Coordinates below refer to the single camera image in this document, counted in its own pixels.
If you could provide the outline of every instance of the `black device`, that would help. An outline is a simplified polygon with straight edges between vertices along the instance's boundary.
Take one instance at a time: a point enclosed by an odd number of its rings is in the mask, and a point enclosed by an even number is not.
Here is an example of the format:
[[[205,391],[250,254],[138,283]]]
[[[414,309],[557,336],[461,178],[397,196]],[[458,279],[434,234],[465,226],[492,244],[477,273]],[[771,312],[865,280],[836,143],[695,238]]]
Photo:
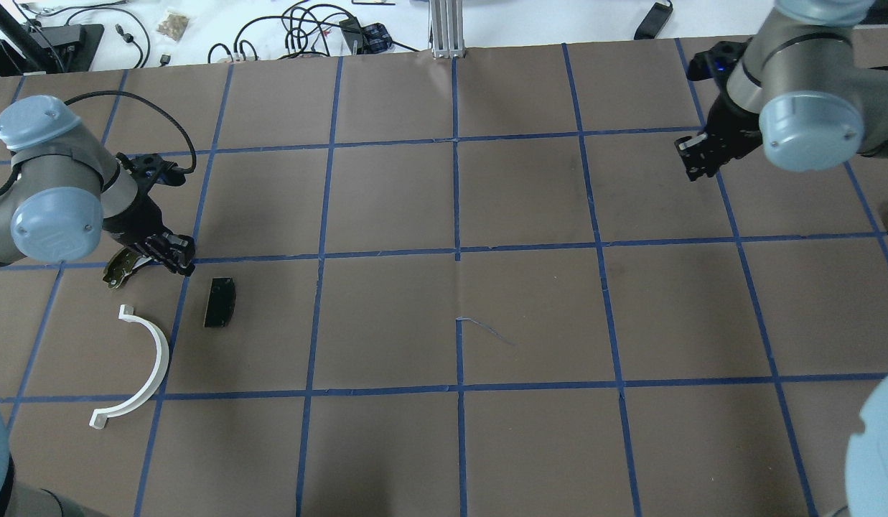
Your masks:
[[[861,20],[863,25],[880,25],[888,23],[888,0],[876,0],[868,9],[868,16]]]
[[[20,75],[20,71],[28,72],[26,59],[16,49],[0,40],[0,76]]]
[[[236,284],[233,278],[221,277],[211,279],[211,290],[207,296],[205,309],[205,327],[227,327],[233,317],[236,305]]]
[[[657,37],[661,29],[670,19],[673,13],[673,4],[654,3],[651,10],[645,14],[645,19],[641,20],[638,29],[635,32],[635,39],[654,39]]]
[[[342,30],[342,36],[348,43],[348,48],[353,55],[362,55],[366,53],[364,50],[364,32],[361,30],[361,23],[356,17],[348,17],[338,22],[339,28]]]

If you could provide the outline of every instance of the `black cable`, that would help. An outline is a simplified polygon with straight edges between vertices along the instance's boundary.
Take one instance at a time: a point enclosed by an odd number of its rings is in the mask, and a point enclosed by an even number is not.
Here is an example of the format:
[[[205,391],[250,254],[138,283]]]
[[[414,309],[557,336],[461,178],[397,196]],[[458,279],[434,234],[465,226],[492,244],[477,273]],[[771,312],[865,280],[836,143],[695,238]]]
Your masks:
[[[13,5],[17,7],[17,11],[19,11],[20,14],[23,14],[23,17],[24,17],[24,19],[26,19],[26,23],[27,23],[28,27],[30,27],[29,30],[34,29],[34,31],[39,33],[39,36],[41,36],[42,39],[45,40],[45,44],[47,44],[47,49],[51,50],[51,55],[54,56],[54,60],[57,62],[57,67],[60,68],[60,71],[67,72],[67,68],[64,66],[64,63],[62,61],[60,61],[60,56],[57,55],[57,50],[54,50],[54,45],[52,45],[51,42],[49,42],[49,40],[45,36],[44,32],[42,32],[41,27],[37,26],[36,23],[34,23],[34,21],[29,19],[28,16],[26,16],[26,11],[24,11],[19,6],[19,3],[17,2],[17,0],[13,0]]]
[[[13,63],[13,68],[16,68],[17,72],[19,72],[20,75],[23,75],[23,69],[21,69],[19,67],[19,65],[17,65],[17,60],[13,59],[13,55],[10,53],[10,50],[6,48],[6,43],[4,42],[4,39],[1,37],[0,37],[0,48],[4,49],[4,52],[6,52],[7,59],[10,59],[10,62]]]
[[[132,14],[131,11],[126,11],[125,9],[119,9],[118,7],[92,6],[92,7],[83,7],[83,9],[80,9],[79,11],[68,16],[67,21],[64,22],[64,25],[70,25],[70,20],[72,20],[73,17],[76,17],[79,14],[86,13],[89,11],[116,11],[119,13],[125,13],[128,16],[130,16],[132,19],[134,19],[134,21],[136,21],[136,23],[138,23],[138,25],[141,27],[141,30],[143,30],[144,38],[147,39],[147,53],[144,55],[144,60],[141,63],[141,66],[139,66],[139,68],[143,68],[144,66],[147,65],[147,60],[149,58],[151,58],[151,35],[149,35],[149,33],[147,32],[147,27],[145,27],[144,24],[141,23],[141,20],[139,20],[138,17],[134,16],[134,14]]]
[[[16,170],[10,171],[10,177],[8,177],[8,179],[5,181],[5,183],[2,186],[0,186],[0,197],[3,196],[8,191],[10,191],[10,187],[13,187],[13,184],[17,182],[18,177],[19,177],[19,174],[17,173]]]
[[[134,66],[132,66],[132,69],[141,68],[141,66],[144,65],[144,50],[141,49],[141,45],[139,45],[138,42],[131,42],[131,44],[138,48],[138,52],[141,53],[141,57],[138,58],[138,62],[135,63]]]
[[[300,50],[299,52],[294,52],[292,55],[283,55],[277,59],[294,59],[299,55],[321,55],[325,57],[329,57],[325,52],[319,52],[319,50]]]
[[[249,42],[249,39],[242,39],[240,41],[240,54],[243,56],[243,61],[246,61],[246,52],[243,52],[243,43],[246,43],[247,45],[249,45],[250,49],[253,49],[253,57],[256,59],[256,61],[258,61],[259,52],[256,52],[256,47],[254,47],[253,44]]]
[[[398,46],[402,47],[402,48],[405,49],[405,50],[411,50],[412,52],[421,52],[421,50],[411,48],[411,47],[408,46],[408,45],[403,45],[402,43],[397,42],[397,40],[394,40],[394,39],[390,39],[389,42],[392,43],[393,45],[398,45]]]
[[[93,9],[93,7],[124,6],[124,4],[127,4],[127,3],[128,3],[128,0],[118,0],[118,2],[109,2],[108,4],[96,4],[95,6],[64,7],[64,9],[58,9],[57,11],[52,11],[47,14],[37,13],[36,11],[33,11],[32,9],[28,9],[28,7],[26,8],[26,10],[30,13],[33,13],[36,17],[43,17],[43,19],[46,19],[47,17],[57,16],[58,14],[63,13],[64,11],[72,11],[73,9]]]
[[[207,51],[207,62],[211,62],[211,56],[214,55],[214,49],[217,49],[218,47],[223,47],[227,52],[227,56],[230,57],[230,62],[233,62],[233,52],[230,52],[230,47],[223,43],[214,43],[214,45],[211,46],[210,50]]]
[[[310,6],[310,7],[308,7],[308,9],[312,10],[312,9],[316,9],[317,7],[334,7],[335,9],[341,11],[342,13],[347,14],[349,19],[355,19],[355,15],[351,14],[350,11],[343,9],[343,7],[333,6],[332,4],[315,4],[315,6]],[[236,34],[236,38],[233,39],[233,51],[239,52],[240,37],[243,36],[243,33],[246,31],[246,29],[249,29],[249,26],[253,25],[253,23],[258,23],[260,21],[267,20],[267,19],[282,19],[282,20],[286,19],[286,20],[300,21],[300,22],[306,22],[306,23],[315,23],[315,24],[317,24],[317,26],[320,29],[322,29],[323,25],[325,25],[327,27],[342,27],[342,26],[335,24],[335,23],[328,23],[328,22],[323,22],[323,21],[319,21],[319,20],[313,21],[313,20],[308,20],[308,19],[297,19],[296,17],[286,17],[283,14],[269,14],[268,16],[257,17],[257,19],[252,19],[252,20],[246,22],[246,25],[243,25],[243,27],[241,27],[240,31],[237,32],[237,34]],[[360,26],[358,26],[358,29],[360,29],[359,32],[361,33],[361,36],[364,37],[364,29],[362,29],[362,27],[360,27]]]
[[[172,115],[168,114],[163,108],[160,108],[158,105],[152,103],[151,101],[148,101],[147,99],[142,98],[140,95],[133,94],[132,92],[124,92],[124,91],[119,91],[119,90],[100,90],[100,91],[89,92],[89,93],[85,93],[82,95],[78,95],[77,97],[74,97],[74,98],[69,98],[66,101],[64,101],[64,104],[69,106],[69,105],[72,105],[74,102],[80,102],[86,98],[103,97],[103,96],[109,96],[109,95],[133,98],[133,99],[135,99],[135,101],[141,101],[144,104],[148,105],[150,108],[154,109],[154,111],[156,111],[157,113],[163,115],[166,120],[170,121],[170,123],[175,126],[175,128],[178,130],[178,132],[181,133],[182,138],[185,138],[185,143],[188,145],[188,152],[192,155],[191,167],[188,167],[187,170],[185,170],[185,174],[189,174],[191,172],[194,172],[195,167],[197,167],[197,164],[198,164],[198,156],[197,156],[197,153],[195,153],[195,145],[192,144],[192,139],[188,137],[188,133],[185,132],[185,129],[182,128],[182,125],[180,125],[179,122],[175,121],[175,118],[172,118]]]

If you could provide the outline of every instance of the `white plastic object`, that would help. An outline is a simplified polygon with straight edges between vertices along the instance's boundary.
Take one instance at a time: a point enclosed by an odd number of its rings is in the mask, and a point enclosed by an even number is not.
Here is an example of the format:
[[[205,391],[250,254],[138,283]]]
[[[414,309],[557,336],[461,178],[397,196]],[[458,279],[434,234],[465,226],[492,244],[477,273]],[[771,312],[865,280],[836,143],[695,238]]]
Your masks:
[[[868,16],[874,0],[775,0],[787,17],[809,25],[851,27]]]
[[[849,439],[846,496],[853,517],[888,517],[888,376],[859,413],[864,432]]]
[[[80,125],[80,117],[50,95],[13,102],[0,114],[0,139],[10,151],[43,144]]]
[[[94,429],[105,428],[106,420],[112,418],[112,416],[127,415],[139,408],[142,403],[147,402],[149,397],[154,395],[154,392],[159,387],[159,383],[161,383],[162,379],[166,376],[166,368],[169,364],[169,343],[166,341],[166,336],[164,336],[162,330],[159,330],[159,327],[142,317],[136,317],[136,315],[134,315],[134,307],[131,307],[131,305],[121,305],[118,309],[118,319],[127,321],[128,323],[139,323],[144,327],[147,327],[147,330],[151,331],[151,334],[154,335],[157,358],[151,376],[149,376],[147,382],[144,383],[144,386],[138,390],[138,393],[135,393],[134,396],[125,402],[118,404],[118,406],[93,410],[93,418],[90,419],[90,427]]]

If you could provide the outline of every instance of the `electrical cord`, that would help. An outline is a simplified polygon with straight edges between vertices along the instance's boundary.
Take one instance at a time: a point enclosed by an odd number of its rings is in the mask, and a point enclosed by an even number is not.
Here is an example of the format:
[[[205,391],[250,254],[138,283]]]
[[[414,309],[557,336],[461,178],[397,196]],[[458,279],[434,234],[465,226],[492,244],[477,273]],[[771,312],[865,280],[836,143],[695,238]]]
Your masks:
[[[134,66],[132,66],[132,69],[141,68],[144,63],[144,50],[141,49],[141,45],[139,45],[138,42],[135,42],[134,35],[132,35],[132,33],[130,32],[125,32],[125,29],[122,29],[122,27],[118,25],[118,23],[115,24],[115,32],[118,32],[118,35],[121,36],[121,39],[125,40],[125,43],[131,43],[136,48],[138,48],[138,52],[141,53],[141,57],[138,58],[138,62],[135,63]]]
[[[57,50],[54,50],[54,45],[52,45],[51,42],[49,41],[49,39],[47,39],[44,32],[42,32],[41,27],[39,25],[37,25],[36,22],[29,19],[29,17],[26,15],[26,11],[24,11],[19,6],[19,3],[17,2],[17,0],[13,0],[13,5],[17,7],[17,11],[19,11],[20,14],[23,14],[23,17],[24,17],[24,19],[26,19],[26,23],[27,23],[27,26],[29,27],[29,29],[30,30],[34,29],[34,31],[39,33],[39,36],[41,36],[42,39],[45,40],[45,44],[47,44],[47,49],[50,50],[51,55],[54,56],[54,60],[57,62],[57,67],[60,69],[60,71],[67,72],[67,68],[66,68],[66,66],[64,66],[64,62],[60,61],[60,56],[57,55]]]
[[[68,16],[67,20],[64,22],[64,25],[70,25],[70,20],[72,20],[73,17],[76,17],[79,14],[87,13],[90,11],[116,11],[119,13],[127,14],[132,19],[134,19],[134,21],[138,24],[138,26],[141,27],[142,32],[144,32],[144,38],[147,39],[147,53],[144,55],[144,58],[141,61],[141,66],[139,66],[137,68],[143,68],[144,66],[147,65],[147,60],[149,58],[151,58],[151,35],[149,35],[149,33],[147,32],[147,27],[145,27],[144,24],[141,23],[141,20],[139,20],[138,17],[134,16],[134,14],[131,13],[131,11],[126,11],[125,9],[119,9],[118,7],[106,7],[106,6],[89,7],[89,6],[87,6],[87,7],[83,7],[79,11]]]
[[[250,49],[253,49],[253,57],[256,59],[256,61],[258,61],[259,60],[259,52],[256,52],[256,47],[254,47],[253,44],[251,44],[249,42],[249,40],[242,39],[240,41],[240,55],[243,56],[243,61],[246,61],[246,52],[243,52],[243,43],[246,43],[247,45],[249,45]]]
[[[124,6],[127,4],[128,0],[118,0],[118,2],[109,2],[108,4],[96,4],[95,6],[72,6],[72,7],[64,7],[64,9],[58,9],[57,11],[51,11],[50,13],[39,13],[37,11],[33,11],[29,8],[28,4],[21,4],[28,12],[33,13],[36,17],[43,17],[46,19],[47,17],[55,17],[60,13],[65,11],[72,11],[73,9],[92,9],[92,7],[112,7],[112,6]]]
[[[66,101],[64,101],[64,104],[69,106],[75,102],[83,101],[83,99],[93,98],[93,97],[103,97],[103,96],[118,96],[118,97],[133,98],[133,99],[135,99],[135,101],[141,101],[142,103],[146,104],[151,109],[154,109],[154,111],[156,111],[157,113],[163,115],[164,118],[170,122],[170,124],[175,126],[175,128],[177,129],[179,134],[182,135],[182,138],[185,138],[185,143],[188,145],[188,152],[192,156],[192,164],[190,167],[188,167],[185,170],[185,174],[189,174],[191,172],[194,172],[195,167],[197,167],[197,164],[198,164],[198,156],[197,156],[197,153],[195,153],[195,145],[192,144],[192,139],[188,137],[188,133],[185,131],[184,128],[182,128],[182,125],[179,124],[179,122],[175,121],[175,118],[172,118],[172,115],[168,114],[165,111],[165,109],[160,108],[158,105],[152,103],[151,101],[148,101],[145,98],[142,98],[140,95],[133,94],[132,92],[125,92],[125,91],[119,91],[119,90],[99,90],[99,91],[95,91],[95,92],[89,92],[89,93],[85,93],[82,95],[78,95],[74,98],[69,98]]]
[[[403,45],[402,43],[397,42],[397,40],[394,40],[394,39],[390,39],[389,42],[392,43],[393,45],[398,45],[398,46],[402,47],[402,48],[405,49],[405,50],[411,50],[412,52],[421,52],[421,50],[411,48],[411,47],[408,46],[408,45]]]
[[[0,48],[4,49],[4,52],[6,52],[7,59],[10,59],[10,63],[13,63],[13,68],[16,68],[17,72],[19,72],[20,75],[23,75],[23,69],[21,69],[19,67],[19,65],[17,65],[17,60],[13,59],[13,55],[10,53],[10,49],[6,48],[6,43],[4,42],[4,39],[1,37],[0,37]]]
[[[223,47],[225,52],[227,52],[227,56],[230,57],[230,62],[235,61],[233,59],[233,52],[230,52],[230,47],[228,47],[227,45],[224,45],[223,43],[214,43],[214,45],[210,48],[210,50],[207,51],[207,62],[208,63],[211,62],[211,56],[214,55],[214,50],[216,50],[218,47]]]

